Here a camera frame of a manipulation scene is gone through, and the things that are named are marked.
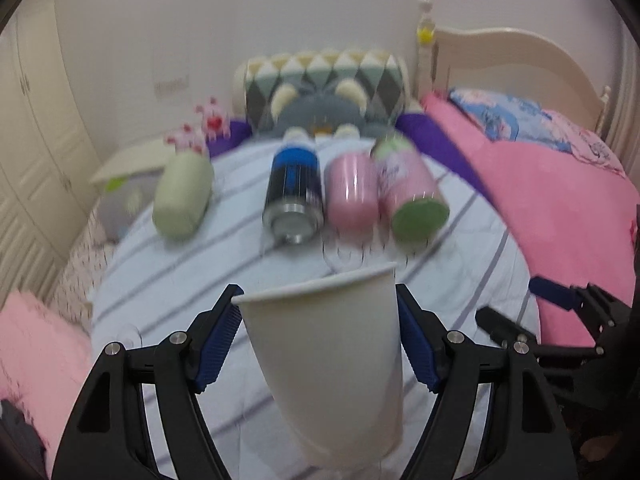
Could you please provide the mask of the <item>right hand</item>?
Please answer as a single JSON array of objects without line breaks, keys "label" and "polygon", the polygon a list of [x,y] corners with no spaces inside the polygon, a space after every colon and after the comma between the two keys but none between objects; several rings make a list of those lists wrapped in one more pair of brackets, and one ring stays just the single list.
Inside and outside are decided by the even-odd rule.
[{"label": "right hand", "polygon": [[580,447],[580,455],[589,463],[605,460],[620,443],[621,437],[621,434],[607,434],[588,439]]}]

